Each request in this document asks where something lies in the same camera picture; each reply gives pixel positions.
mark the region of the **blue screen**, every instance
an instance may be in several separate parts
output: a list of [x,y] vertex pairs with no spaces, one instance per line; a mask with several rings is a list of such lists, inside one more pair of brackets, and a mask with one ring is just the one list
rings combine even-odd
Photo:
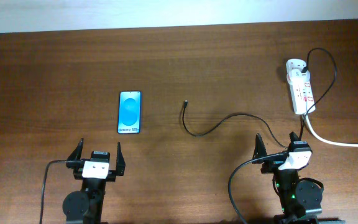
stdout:
[[140,92],[123,91],[119,97],[118,133],[140,132]]

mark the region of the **wooden tabletop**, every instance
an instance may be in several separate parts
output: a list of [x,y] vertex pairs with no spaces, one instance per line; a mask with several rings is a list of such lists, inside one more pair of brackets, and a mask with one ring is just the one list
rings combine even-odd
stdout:
[[[111,29],[0,34],[0,223],[37,223],[47,162],[66,159],[80,138],[83,157],[121,142],[124,177],[108,183],[109,223],[218,223],[237,220],[227,181],[249,160],[260,133],[268,153],[280,152],[258,120],[238,117],[203,138],[225,115],[261,116],[284,145],[300,130],[285,62],[328,49],[338,65],[333,89],[310,116],[322,137],[358,142],[358,21]],[[314,97],[333,78],[322,52],[310,59]],[[142,91],[142,130],[117,133],[119,92]],[[313,156],[300,172],[324,183],[321,218],[358,223],[358,148],[322,143],[306,132]],[[272,175],[260,165],[233,180],[246,219],[281,214]],[[63,199],[79,190],[71,170],[48,174],[44,223],[63,223]]]

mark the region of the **wooden table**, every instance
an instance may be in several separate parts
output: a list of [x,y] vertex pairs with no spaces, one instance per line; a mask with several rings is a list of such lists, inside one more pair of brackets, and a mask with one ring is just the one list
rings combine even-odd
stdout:
[[[122,145],[126,173],[109,183],[103,220],[109,223],[217,223],[236,220],[227,195],[235,167],[250,159],[260,133],[268,153],[282,149],[252,118],[263,117],[282,144],[299,132],[285,62],[313,47],[335,57],[334,88],[311,114],[322,137],[358,142],[358,21],[0,34],[0,223],[37,223],[45,165],[66,159],[80,138],[83,157]],[[333,78],[322,52],[311,56],[319,97]],[[119,92],[141,90],[142,131],[117,133]],[[328,145],[309,132],[313,150],[302,177],[325,185],[323,214],[358,223],[358,149]],[[271,175],[249,166],[235,176],[233,195],[247,219],[281,213]],[[63,223],[62,202],[79,190],[63,165],[50,169],[45,223]]]

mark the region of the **power outlet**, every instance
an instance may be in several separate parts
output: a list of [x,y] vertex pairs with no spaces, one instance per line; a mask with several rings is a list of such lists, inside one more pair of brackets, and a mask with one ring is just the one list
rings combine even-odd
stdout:
[[306,62],[300,59],[290,59],[285,64],[287,68],[287,81],[290,84],[292,105],[295,114],[305,114],[314,104],[313,92],[310,85],[310,72],[302,73]]

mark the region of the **power strip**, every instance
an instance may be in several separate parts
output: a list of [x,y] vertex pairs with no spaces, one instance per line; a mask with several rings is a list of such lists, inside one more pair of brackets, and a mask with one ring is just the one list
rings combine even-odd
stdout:
[[[300,59],[290,59],[285,66],[287,68],[287,81],[290,84],[293,110],[295,114],[305,114],[306,110],[314,105],[310,72],[301,72],[306,66],[306,62]],[[313,112],[315,109],[316,107],[314,106],[308,113]]]

